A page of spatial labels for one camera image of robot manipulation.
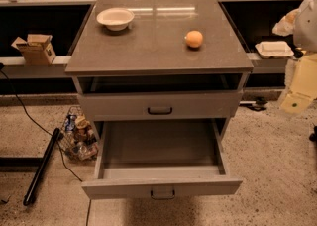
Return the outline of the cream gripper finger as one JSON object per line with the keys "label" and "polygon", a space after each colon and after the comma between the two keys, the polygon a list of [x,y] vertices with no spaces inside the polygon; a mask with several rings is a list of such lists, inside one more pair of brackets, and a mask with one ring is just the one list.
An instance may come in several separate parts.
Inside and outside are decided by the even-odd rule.
{"label": "cream gripper finger", "polygon": [[279,98],[279,108],[288,114],[299,114],[313,102],[313,98],[300,93],[284,93]]}

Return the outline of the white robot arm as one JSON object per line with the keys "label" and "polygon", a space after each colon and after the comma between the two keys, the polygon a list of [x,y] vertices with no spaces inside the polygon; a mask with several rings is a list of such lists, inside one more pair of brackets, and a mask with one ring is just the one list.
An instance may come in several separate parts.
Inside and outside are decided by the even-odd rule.
{"label": "white robot arm", "polygon": [[281,110],[299,114],[317,98],[317,0],[303,0],[274,25],[272,32],[292,35],[294,45],[305,50],[298,61],[287,63],[285,90],[278,99]]}

